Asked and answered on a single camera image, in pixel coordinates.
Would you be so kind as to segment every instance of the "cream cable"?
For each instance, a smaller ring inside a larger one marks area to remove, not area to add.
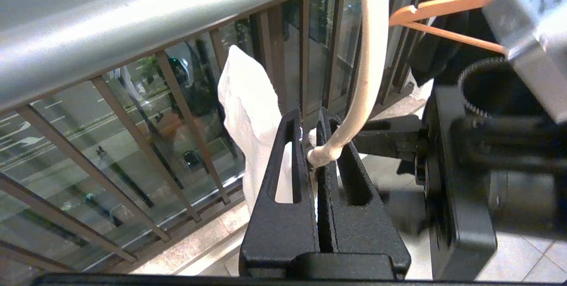
[[[307,153],[307,160],[314,167],[336,161],[342,147],[356,136],[370,116],[384,70],[388,8],[389,0],[362,0],[361,57],[352,104],[344,122],[329,141]]]

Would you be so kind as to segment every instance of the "orange clothes hanger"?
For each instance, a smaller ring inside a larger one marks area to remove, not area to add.
[[[487,42],[485,40],[472,38],[466,35],[457,34],[456,32],[451,32],[416,22],[418,20],[427,19],[434,16],[443,16],[452,14],[454,12],[462,12],[464,10],[482,8],[491,1],[492,0],[433,0],[420,3],[419,5],[417,5],[417,8],[415,8],[415,6],[413,5],[405,6],[395,11],[390,16],[389,25],[401,25],[415,30],[427,32],[432,35],[455,40],[456,42],[461,42],[484,48],[486,50],[499,52],[500,54],[505,54],[506,50],[499,44]]]

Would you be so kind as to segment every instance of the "white cable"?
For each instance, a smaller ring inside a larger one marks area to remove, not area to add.
[[[342,147],[356,136],[370,116],[384,70],[388,8],[389,0],[362,0],[362,46],[352,104],[344,122],[329,141],[307,153],[307,160],[314,167],[336,161]]]

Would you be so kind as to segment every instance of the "handrail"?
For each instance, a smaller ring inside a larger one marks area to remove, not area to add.
[[[0,112],[273,1],[277,0],[91,0],[2,28]]]

